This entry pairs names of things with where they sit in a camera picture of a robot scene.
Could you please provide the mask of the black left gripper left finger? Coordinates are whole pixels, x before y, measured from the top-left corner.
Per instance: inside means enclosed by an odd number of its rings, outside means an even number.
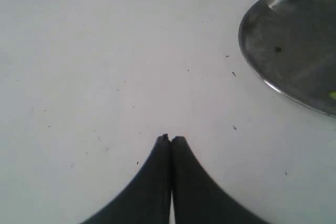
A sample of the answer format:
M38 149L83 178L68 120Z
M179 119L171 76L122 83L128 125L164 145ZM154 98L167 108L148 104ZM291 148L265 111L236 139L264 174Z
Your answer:
M170 143L167 134L159 136L147 160L127 187L84 223L169 223Z

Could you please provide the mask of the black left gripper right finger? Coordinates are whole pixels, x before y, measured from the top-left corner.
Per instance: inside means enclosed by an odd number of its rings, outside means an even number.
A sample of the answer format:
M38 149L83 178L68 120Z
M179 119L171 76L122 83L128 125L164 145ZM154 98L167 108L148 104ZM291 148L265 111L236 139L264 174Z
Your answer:
M172 139L171 157L176 223L266 223L213 181L186 138Z

